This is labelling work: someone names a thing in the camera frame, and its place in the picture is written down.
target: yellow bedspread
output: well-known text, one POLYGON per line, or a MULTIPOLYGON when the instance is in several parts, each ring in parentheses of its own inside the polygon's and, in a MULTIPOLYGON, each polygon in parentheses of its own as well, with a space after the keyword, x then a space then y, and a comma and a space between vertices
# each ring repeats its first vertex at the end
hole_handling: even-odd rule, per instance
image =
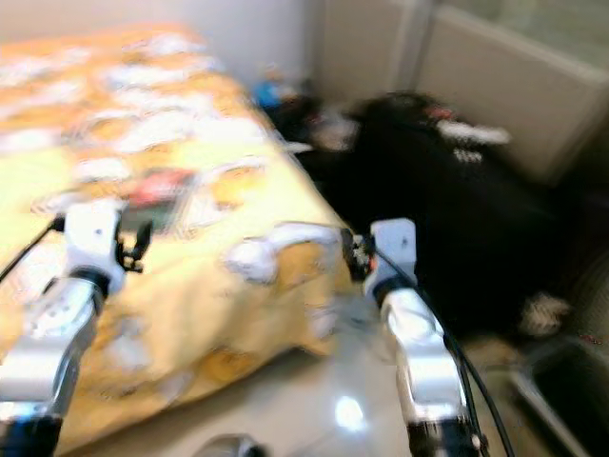
MULTIPOLYGON (((61 450, 288 348, 331 350, 340 221, 186 30, 3 46, 0 190, 2 265, 72 202, 120 196, 130 242, 155 224, 145 273, 110 298, 84 358, 61 450)), ((51 236, 0 285, 0 361, 64 255, 51 236)))

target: blue object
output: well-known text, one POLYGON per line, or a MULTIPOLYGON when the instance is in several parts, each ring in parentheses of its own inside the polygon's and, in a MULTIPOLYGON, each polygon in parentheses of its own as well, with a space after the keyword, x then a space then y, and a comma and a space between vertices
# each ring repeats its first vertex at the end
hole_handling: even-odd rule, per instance
POLYGON ((277 108, 282 104, 280 89, 277 83, 264 81, 254 88, 254 98, 262 108, 277 108))

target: white wall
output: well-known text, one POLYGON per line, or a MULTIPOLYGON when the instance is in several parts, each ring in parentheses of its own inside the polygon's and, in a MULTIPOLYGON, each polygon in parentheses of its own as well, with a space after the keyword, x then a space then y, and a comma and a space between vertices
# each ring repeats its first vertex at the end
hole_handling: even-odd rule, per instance
POLYGON ((290 78, 313 65, 312 0, 0 0, 0 42, 177 21, 207 38, 246 84, 275 62, 290 78))

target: tiled floor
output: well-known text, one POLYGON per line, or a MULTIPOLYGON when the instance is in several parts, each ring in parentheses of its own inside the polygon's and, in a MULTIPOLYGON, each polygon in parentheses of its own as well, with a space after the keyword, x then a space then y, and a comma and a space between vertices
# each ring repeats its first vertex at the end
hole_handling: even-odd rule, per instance
MULTIPOLYGON (((70 456, 190 457, 215 435, 241 432, 270 447, 276 457, 409 455, 395 369, 378 332, 376 309, 360 297, 346 302, 333 357, 319 360, 290 352, 208 399, 168 411, 70 456), (357 430, 339 425, 345 413, 357 430)), ((516 356, 493 338, 473 342, 468 351, 479 367, 516 356)), ((552 455, 504 394, 504 378, 487 379, 518 455, 552 455)), ((491 455, 502 456, 488 411, 479 406, 479 413, 491 455)))

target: glass panel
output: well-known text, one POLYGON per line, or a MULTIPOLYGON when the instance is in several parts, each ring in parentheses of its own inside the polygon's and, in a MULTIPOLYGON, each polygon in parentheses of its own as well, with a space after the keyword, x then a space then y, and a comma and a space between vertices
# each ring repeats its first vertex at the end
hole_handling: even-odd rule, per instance
POLYGON ((609 69, 609 0, 445 0, 539 43, 609 69))

